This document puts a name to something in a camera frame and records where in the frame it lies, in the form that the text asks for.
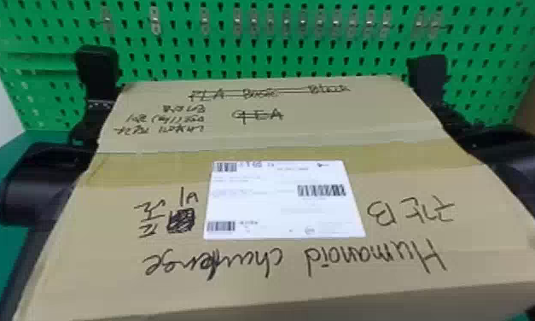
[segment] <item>green pegboard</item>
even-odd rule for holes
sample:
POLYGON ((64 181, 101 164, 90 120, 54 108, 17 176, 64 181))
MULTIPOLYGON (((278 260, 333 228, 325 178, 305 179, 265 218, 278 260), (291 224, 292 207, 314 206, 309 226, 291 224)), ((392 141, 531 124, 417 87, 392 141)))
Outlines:
POLYGON ((0 0, 0 77, 26 129, 68 130, 82 117, 84 92, 71 58, 82 44, 113 46, 124 83, 406 79, 406 58, 440 53, 450 64, 445 100, 468 120, 495 125, 511 121, 535 74, 535 0, 0 0))

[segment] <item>black marker writing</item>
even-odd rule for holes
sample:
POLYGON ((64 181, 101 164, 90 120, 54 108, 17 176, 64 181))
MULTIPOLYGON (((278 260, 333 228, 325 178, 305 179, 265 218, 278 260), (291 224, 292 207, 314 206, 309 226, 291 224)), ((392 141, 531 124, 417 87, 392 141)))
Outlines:
POLYGON ((195 225, 195 210, 190 208, 178 209, 176 213, 170 212, 167 221, 167 232, 170 234, 185 233, 191 231, 195 225))
POLYGON ((157 203, 153 204, 151 201, 146 201, 142 204, 134 206, 136 210, 142 210, 142 213, 147 214, 145 219, 141 219, 141 225, 138 227, 138 230, 142 230, 139 238, 144 238, 152 236, 156 233, 158 228, 158 223, 156 219, 163 218, 164 214, 156 215, 154 211, 159 207, 164 207, 166 205, 166 200, 159 200, 157 203))
POLYGON ((121 126, 120 128, 114 128, 113 130, 116 131, 116 135, 124 136, 143 135, 149 133, 149 127, 145 127, 143 125, 135 125, 132 127, 121 126))
POLYGON ((283 120, 283 114, 277 108, 273 108, 270 112, 265 112, 263 109, 256 109, 252 112, 238 109, 231 113, 231 117, 241 120, 243 125, 247 124, 247 120, 283 120))
MULTIPOLYGON (((431 196, 434 201, 430 201, 432 204, 427 204, 421 201, 418 197, 405 197, 399 202, 399 207, 396 208, 396 213, 404 213, 404 217, 407 219, 418 219, 421 223, 439 221, 442 223, 450 223, 454 219, 445 216, 450 208, 455 204, 452 202, 444 203, 436 195, 431 196)), ((376 220, 376 223, 380 226, 395 225, 398 223, 395 211, 388 202, 385 201, 373 201, 367 207, 367 214, 376 220)))
POLYGON ((269 251, 252 251, 249 250, 244 254, 221 254, 219 249, 211 252, 202 252, 194 255, 188 260, 172 260, 170 256, 173 248, 166 249, 162 254, 152 254, 142 260, 142 263, 149 263, 145 270, 145 275, 150 276, 163 268, 164 273, 171 273, 180 268, 184 271, 200 270, 206 271, 207 281, 213 280, 220 267, 231 268, 233 265, 239 266, 258 266, 264 268, 264 277, 269 278, 272 266, 279 266, 283 262, 283 250, 272 248, 269 251))
POLYGON ((419 259, 422 268, 428 274, 432 273, 429 265, 430 260, 438 263, 440 270, 447 271, 445 262, 436 252, 433 242, 428 238, 425 238, 425 242, 428 246, 427 250, 420 249, 412 240, 409 242, 390 241, 361 247, 307 248, 304 251, 307 276, 313 277, 315 267, 330 268, 335 264, 366 263, 371 260, 388 263, 398 260, 414 260, 415 258, 419 259))
POLYGON ((191 202, 199 203, 200 199, 197 197, 197 193, 191 191, 185 195, 185 188, 182 186, 179 189, 179 206, 183 207, 185 204, 190 204, 191 202))
POLYGON ((223 89, 219 88, 217 90, 192 90, 188 95, 188 98, 191 102, 210 102, 216 99, 225 99, 225 98, 242 98, 242 99, 251 99, 251 98, 273 98, 278 97, 283 94, 332 94, 332 93, 341 93, 344 91, 351 91, 346 85, 307 85, 302 87, 269 87, 264 89, 251 89, 251 88, 242 88, 242 89, 223 89))
POLYGON ((367 207, 367 214, 374 217, 376 223, 380 226, 389 226, 397 223, 397 219, 394 217, 391 206, 383 201, 373 201, 370 203, 367 207))
POLYGON ((158 133, 160 134, 182 134, 182 133, 192 133, 192 132, 203 132, 206 129, 204 125, 169 125, 169 126, 160 126, 158 133))

